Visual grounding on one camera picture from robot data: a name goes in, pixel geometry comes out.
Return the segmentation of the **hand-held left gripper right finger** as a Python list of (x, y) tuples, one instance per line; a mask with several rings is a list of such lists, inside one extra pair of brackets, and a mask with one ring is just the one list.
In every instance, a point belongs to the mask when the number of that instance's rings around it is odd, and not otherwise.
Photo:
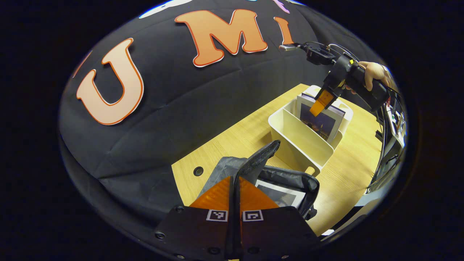
[(234, 253), (241, 261), (301, 261), (320, 240), (299, 211), (279, 207), (242, 177), (234, 180)]

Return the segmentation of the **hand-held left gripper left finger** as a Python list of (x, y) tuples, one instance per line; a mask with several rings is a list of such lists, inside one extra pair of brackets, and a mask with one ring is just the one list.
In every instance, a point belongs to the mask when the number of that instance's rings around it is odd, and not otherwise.
[(175, 206), (154, 231), (163, 251), (186, 261), (236, 258), (234, 178), (227, 177), (190, 206)]

